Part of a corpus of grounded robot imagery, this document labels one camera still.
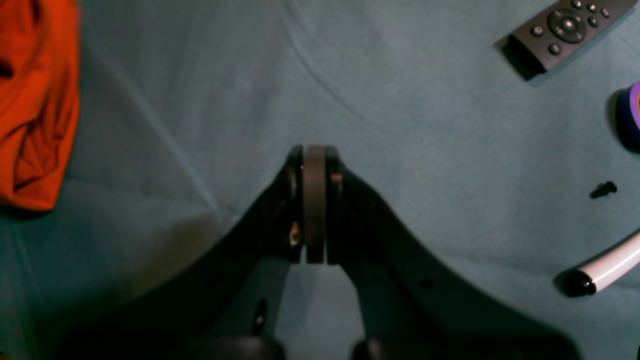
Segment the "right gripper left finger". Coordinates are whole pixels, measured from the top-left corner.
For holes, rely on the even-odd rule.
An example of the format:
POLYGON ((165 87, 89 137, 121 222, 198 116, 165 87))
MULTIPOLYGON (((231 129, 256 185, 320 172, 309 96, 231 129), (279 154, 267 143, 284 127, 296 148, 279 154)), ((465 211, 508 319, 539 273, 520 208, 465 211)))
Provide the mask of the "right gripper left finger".
POLYGON ((273 182, 202 258, 119 309, 80 325, 55 360, 285 360, 274 339, 291 264, 306 243, 297 145, 273 182))

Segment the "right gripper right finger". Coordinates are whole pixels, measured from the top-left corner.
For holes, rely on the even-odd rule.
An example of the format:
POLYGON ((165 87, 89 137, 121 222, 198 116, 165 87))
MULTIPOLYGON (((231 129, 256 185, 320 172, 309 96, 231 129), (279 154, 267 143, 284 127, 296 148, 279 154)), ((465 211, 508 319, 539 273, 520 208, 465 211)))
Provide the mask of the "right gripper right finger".
POLYGON ((386 201, 339 159, 316 148, 323 207, 316 260, 354 285, 364 339, 354 360, 580 360, 564 333, 518 312, 434 256, 386 201))

